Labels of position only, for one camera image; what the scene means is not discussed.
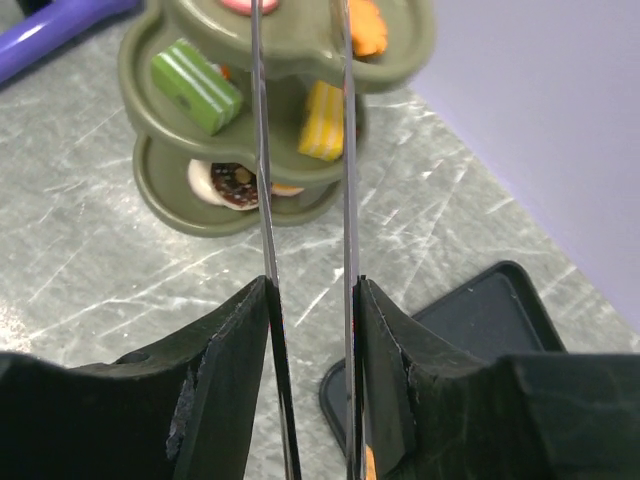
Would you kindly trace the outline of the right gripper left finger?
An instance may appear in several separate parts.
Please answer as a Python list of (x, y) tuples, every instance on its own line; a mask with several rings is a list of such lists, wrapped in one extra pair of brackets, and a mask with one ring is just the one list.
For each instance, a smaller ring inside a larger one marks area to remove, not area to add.
[(258, 277), (216, 310), (111, 364), (1, 356), (5, 479), (240, 479), (267, 352), (285, 467), (300, 459), (275, 288)]

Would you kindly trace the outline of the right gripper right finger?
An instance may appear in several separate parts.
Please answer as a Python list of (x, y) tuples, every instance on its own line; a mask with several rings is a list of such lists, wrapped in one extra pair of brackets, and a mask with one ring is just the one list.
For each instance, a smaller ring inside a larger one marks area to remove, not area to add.
[(382, 479), (635, 479), (639, 359), (482, 361), (360, 287), (370, 445)]

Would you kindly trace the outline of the chocolate sprinkled donut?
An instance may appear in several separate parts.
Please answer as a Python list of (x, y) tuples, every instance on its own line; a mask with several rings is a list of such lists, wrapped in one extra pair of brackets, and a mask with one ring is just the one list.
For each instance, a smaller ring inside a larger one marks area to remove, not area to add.
[(237, 163), (213, 163), (211, 180), (222, 205), (236, 211), (258, 207), (256, 176)]

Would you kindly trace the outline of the white cream donut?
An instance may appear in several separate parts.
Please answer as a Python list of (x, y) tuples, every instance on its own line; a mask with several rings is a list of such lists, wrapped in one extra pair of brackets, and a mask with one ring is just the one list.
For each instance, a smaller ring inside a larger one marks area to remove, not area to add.
[(200, 200), (215, 206), (223, 205), (214, 187), (211, 162), (192, 159), (187, 168), (187, 179), (191, 190)]

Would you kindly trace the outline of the yellow layered cake slice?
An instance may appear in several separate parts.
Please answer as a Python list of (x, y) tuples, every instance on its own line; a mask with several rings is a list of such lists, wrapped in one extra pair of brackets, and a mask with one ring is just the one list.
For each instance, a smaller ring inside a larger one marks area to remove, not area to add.
[(343, 152), (343, 91), (323, 81), (316, 81), (307, 96), (298, 152), (326, 162), (333, 162)]

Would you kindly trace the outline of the green layered cake slice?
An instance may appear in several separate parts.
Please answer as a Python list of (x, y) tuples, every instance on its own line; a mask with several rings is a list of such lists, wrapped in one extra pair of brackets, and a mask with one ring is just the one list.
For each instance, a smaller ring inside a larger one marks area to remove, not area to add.
[(222, 67), (209, 62), (184, 38), (152, 57), (151, 79), (168, 100), (210, 136), (232, 122), (244, 104), (244, 95)]

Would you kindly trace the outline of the orange flower cookie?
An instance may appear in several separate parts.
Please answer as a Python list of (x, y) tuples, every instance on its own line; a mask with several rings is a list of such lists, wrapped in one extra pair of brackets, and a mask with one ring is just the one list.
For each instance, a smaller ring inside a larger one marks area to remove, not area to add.
[(388, 30), (374, 1), (349, 1), (352, 48), (357, 57), (381, 55), (388, 46)]

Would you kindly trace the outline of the pink macaron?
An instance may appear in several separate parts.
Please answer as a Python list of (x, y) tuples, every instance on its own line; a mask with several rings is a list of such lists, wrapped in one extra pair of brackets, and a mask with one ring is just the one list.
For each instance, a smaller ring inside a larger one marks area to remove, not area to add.
[[(220, 3), (236, 14), (250, 16), (252, 12), (252, 0), (220, 0)], [(262, 14), (267, 15), (278, 8), (278, 0), (262, 0), (257, 4), (262, 7)]]

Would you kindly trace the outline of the round orange cracker biscuit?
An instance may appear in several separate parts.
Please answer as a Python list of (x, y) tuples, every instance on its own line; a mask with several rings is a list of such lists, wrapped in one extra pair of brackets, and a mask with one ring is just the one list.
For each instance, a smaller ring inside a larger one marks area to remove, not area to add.
[(365, 474), (365, 479), (366, 480), (376, 480), (377, 479), (377, 474), (376, 474), (374, 453), (373, 453), (372, 448), (369, 445), (366, 446), (365, 453), (366, 453), (366, 459), (365, 459), (366, 474)]

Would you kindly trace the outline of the metal tongs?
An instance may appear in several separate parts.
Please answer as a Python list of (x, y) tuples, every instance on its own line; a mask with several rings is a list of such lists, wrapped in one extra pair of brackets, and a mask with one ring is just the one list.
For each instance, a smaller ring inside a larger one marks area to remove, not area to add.
[[(356, 98), (353, 78), (352, 35), (347, 1), (332, 1), (332, 28), (341, 49), (344, 163), (344, 309), (345, 379), (348, 396), (345, 445), (348, 479), (367, 476), (365, 439), (365, 388), (362, 332), (360, 329), (359, 242), (356, 194)], [(257, 188), (271, 341), (280, 409), (285, 477), (299, 479), (298, 450), (292, 387), (279, 290), (271, 204), (270, 145), (266, 76), (263, 61), (261, 20), (263, 3), (251, 3), (252, 91), (255, 122)]]

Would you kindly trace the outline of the orange glazed donut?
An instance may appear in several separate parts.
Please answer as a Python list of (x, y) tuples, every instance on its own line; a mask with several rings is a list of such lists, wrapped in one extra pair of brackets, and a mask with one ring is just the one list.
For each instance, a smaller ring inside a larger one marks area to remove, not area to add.
[(303, 187), (287, 186), (281, 184), (272, 184), (271, 191), (273, 195), (280, 197), (293, 197), (304, 191)]

